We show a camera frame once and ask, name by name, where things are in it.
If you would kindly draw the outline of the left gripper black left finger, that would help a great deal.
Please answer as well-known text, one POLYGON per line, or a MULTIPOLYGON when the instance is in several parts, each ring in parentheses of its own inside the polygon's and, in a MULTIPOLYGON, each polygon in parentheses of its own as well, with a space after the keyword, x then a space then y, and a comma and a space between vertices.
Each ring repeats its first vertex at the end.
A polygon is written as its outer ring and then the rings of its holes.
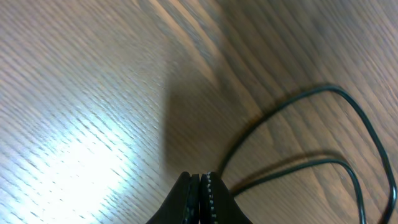
POLYGON ((198 174, 182 172, 147 224, 199 224, 199 186, 198 174))

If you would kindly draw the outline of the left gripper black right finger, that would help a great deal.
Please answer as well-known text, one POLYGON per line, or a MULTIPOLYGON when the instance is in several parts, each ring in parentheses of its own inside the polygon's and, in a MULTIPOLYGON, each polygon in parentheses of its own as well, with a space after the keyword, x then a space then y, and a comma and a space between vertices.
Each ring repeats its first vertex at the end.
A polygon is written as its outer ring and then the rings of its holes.
POLYGON ((201 224, 251 224, 216 172, 201 176, 199 189, 201 224))

